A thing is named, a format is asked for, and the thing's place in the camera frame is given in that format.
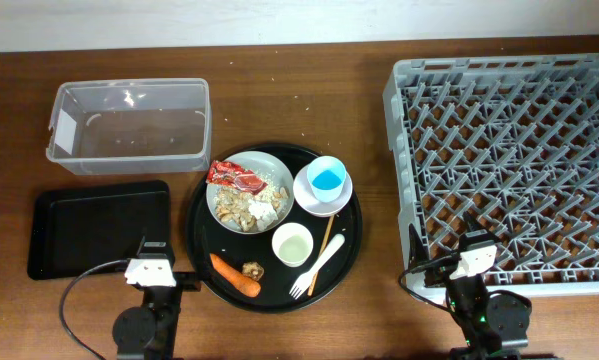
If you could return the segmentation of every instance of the dish rack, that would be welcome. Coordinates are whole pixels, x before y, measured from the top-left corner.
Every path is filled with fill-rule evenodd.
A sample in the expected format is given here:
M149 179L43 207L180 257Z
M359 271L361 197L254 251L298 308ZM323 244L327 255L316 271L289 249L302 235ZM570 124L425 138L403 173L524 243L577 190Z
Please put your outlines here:
M599 54L403 60L383 102L406 268L410 224L432 259L468 212L503 240L494 289L599 294Z

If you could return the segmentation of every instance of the white fork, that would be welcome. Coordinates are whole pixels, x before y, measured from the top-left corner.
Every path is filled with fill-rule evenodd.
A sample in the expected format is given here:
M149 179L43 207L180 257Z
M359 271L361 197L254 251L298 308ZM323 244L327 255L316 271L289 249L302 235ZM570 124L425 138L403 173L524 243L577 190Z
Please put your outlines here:
M330 243L328 244L328 246L326 246L326 249L323 251L321 256L319 256L319 259L317 259L315 264L312 265L310 270L301 274L297 281L295 281L295 284L292 286L292 289L290 289L290 296L292 296L295 299L298 299L299 296L301 296L301 294L304 293L304 291L308 290L310 284L312 283L312 278L315 276L317 271L319 271L319 269L321 269L321 267L328 260L330 260L332 255L334 255L337 252L337 250L339 250L341 245L343 245L344 241L345 238L341 234L335 235L335 237L333 237L332 240L330 240Z

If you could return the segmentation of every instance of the carrot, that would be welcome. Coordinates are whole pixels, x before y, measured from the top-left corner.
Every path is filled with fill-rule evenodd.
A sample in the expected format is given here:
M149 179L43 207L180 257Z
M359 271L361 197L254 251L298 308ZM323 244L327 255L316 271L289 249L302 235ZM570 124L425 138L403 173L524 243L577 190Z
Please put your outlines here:
M256 297L259 295L261 285L259 285L258 282L233 269L215 254L210 254L210 260L212 260L212 267L215 268L224 279L228 280L235 289L248 297Z

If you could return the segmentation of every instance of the red snack packet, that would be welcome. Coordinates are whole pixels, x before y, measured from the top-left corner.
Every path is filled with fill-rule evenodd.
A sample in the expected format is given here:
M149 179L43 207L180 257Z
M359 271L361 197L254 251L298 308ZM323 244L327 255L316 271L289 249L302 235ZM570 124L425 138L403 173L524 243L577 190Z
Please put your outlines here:
M251 170L246 170L230 161L219 162L216 160L210 166L206 183L230 186L253 195L257 195L268 186Z

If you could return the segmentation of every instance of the chopstick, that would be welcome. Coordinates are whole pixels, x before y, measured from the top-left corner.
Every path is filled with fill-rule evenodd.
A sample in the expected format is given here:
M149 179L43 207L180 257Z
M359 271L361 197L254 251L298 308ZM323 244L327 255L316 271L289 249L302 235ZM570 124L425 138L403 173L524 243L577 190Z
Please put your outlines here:
M326 228L326 235L323 236L323 242L321 243L321 250L319 250L319 256L323 253L323 249L326 248L326 244L328 243L328 237L330 237L330 229L332 228L332 221L335 219L335 216L332 215L330 219L328 219L328 227ZM315 289L315 284L317 283L317 272L315 276L312 278L312 284L310 284L310 288L308 289L308 296L312 296L312 291Z

